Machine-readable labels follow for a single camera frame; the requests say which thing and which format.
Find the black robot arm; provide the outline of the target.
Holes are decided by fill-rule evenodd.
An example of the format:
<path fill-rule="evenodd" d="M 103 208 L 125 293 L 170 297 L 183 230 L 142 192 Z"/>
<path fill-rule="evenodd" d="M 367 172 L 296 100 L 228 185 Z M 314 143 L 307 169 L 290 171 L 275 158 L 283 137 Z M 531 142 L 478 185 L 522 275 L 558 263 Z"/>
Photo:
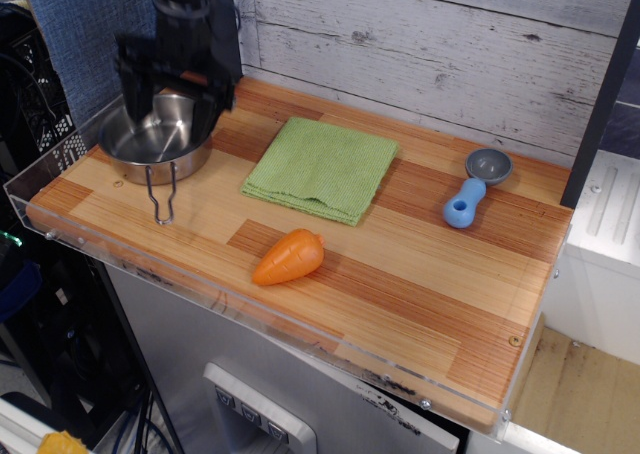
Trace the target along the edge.
<path fill-rule="evenodd" d="M 116 69 L 129 118 L 152 111 L 159 88 L 194 100 L 192 136 L 208 136 L 233 107 L 242 78 L 241 25 L 234 0 L 153 0 L 155 34 L 116 36 Z"/>

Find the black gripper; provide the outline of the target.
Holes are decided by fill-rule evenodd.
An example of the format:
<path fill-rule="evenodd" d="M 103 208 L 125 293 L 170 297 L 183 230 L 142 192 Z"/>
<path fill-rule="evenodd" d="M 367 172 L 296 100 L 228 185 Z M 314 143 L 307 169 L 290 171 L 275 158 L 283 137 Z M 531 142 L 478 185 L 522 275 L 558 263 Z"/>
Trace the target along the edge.
<path fill-rule="evenodd" d="M 234 103 L 235 83 L 222 63 L 219 5 L 157 3 L 152 37 L 116 36 L 116 70 L 129 118 L 142 121 L 152 110 L 158 87 L 196 98 L 190 142 L 201 145 L 222 111 Z"/>

